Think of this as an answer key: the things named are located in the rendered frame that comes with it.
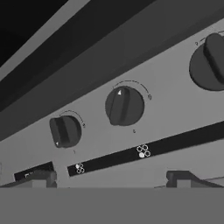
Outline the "large dark stove knob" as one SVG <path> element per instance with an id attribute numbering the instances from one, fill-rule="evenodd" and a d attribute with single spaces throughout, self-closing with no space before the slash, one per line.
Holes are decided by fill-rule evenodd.
<path id="1" fill-rule="evenodd" d="M 192 54 L 189 63 L 192 81 L 208 91 L 224 91 L 224 36 L 214 32 Z"/>

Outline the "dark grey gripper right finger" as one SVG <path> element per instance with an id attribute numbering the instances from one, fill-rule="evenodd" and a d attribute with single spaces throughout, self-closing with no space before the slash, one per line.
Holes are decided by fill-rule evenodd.
<path id="1" fill-rule="evenodd" d="M 190 171 L 168 171 L 166 178 L 169 188 L 224 188 L 224 185 L 198 178 Z"/>

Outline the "grey stove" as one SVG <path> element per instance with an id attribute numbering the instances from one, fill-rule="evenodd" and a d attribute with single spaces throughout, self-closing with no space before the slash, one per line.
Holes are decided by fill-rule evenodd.
<path id="1" fill-rule="evenodd" d="M 198 87 L 189 63 L 224 36 L 224 0 L 68 0 L 0 66 L 0 186 L 35 171 L 59 187 L 161 187 L 168 171 L 224 183 L 224 91 Z M 120 86 L 141 119 L 113 126 Z M 81 139 L 57 148 L 50 119 L 73 116 Z"/>

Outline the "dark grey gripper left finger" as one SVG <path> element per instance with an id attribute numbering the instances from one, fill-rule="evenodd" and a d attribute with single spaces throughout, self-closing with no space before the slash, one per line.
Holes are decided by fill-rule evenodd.
<path id="1" fill-rule="evenodd" d="M 0 185 L 0 188 L 56 188 L 57 173 L 55 171 L 35 171 L 26 178 L 9 184 Z"/>

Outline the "small dark stove knob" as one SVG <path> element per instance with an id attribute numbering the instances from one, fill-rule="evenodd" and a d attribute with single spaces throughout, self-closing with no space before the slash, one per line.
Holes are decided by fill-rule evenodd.
<path id="1" fill-rule="evenodd" d="M 52 139 L 57 148 L 70 148 L 81 140 L 81 124 L 71 115 L 50 119 Z"/>

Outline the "dark stove knob, white mark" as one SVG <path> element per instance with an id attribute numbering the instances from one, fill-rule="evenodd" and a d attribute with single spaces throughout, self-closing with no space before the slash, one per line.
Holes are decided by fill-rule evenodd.
<path id="1" fill-rule="evenodd" d="M 133 87 L 116 87 L 108 94 L 105 112 L 113 126 L 133 125 L 143 116 L 144 98 Z"/>

